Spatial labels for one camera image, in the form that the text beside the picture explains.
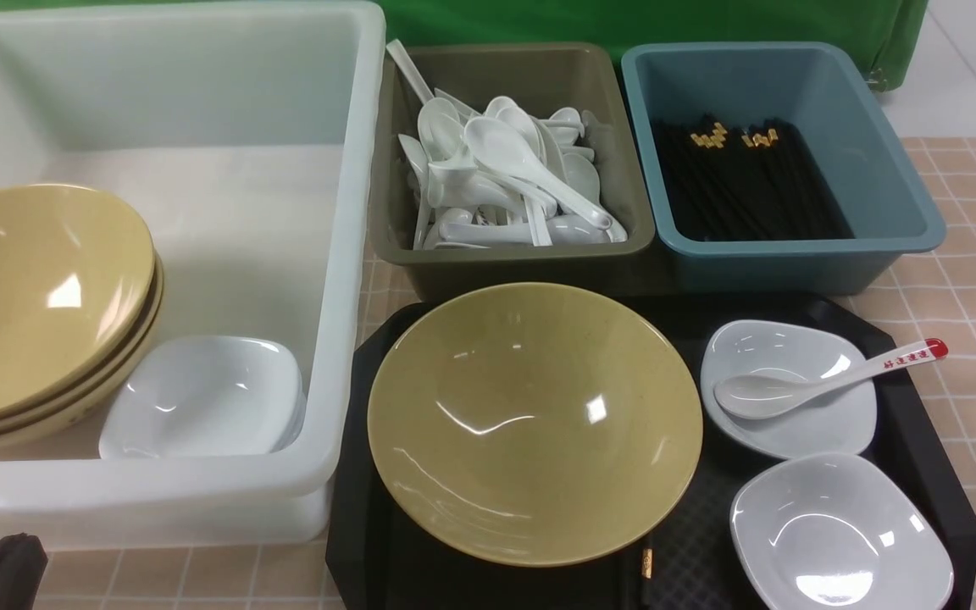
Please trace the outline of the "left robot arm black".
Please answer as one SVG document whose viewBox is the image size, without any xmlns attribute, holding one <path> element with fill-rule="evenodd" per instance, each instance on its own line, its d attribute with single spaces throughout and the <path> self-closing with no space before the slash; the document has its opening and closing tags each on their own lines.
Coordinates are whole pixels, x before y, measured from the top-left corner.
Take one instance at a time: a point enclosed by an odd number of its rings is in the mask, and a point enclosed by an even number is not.
<svg viewBox="0 0 976 610">
<path fill-rule="evenodd" d="M 0 609 L 31 609 L 47 554 L 35 535 L 17 533 L 0 538 Z"/>
</svg>

